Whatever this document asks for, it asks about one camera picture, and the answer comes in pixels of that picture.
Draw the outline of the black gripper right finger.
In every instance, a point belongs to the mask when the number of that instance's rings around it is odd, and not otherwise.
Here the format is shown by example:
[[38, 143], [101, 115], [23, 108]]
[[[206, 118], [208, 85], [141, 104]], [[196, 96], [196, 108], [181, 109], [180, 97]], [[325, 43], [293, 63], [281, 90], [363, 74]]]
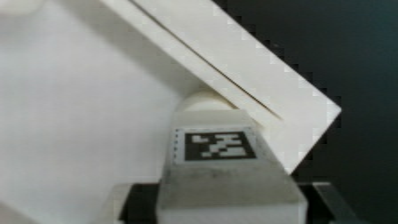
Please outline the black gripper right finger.
[[306, 224], [359, 224], [359, 218], [329, 182], [300, 182], [308, 199]]

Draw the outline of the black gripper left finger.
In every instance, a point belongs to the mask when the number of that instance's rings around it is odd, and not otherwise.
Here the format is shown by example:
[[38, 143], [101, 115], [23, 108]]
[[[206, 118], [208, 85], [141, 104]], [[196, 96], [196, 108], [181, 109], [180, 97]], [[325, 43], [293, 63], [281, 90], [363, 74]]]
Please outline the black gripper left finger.
[[114, 186], [98, 214], [98, 224], [158, 224], [158, 183], [133, 183]]

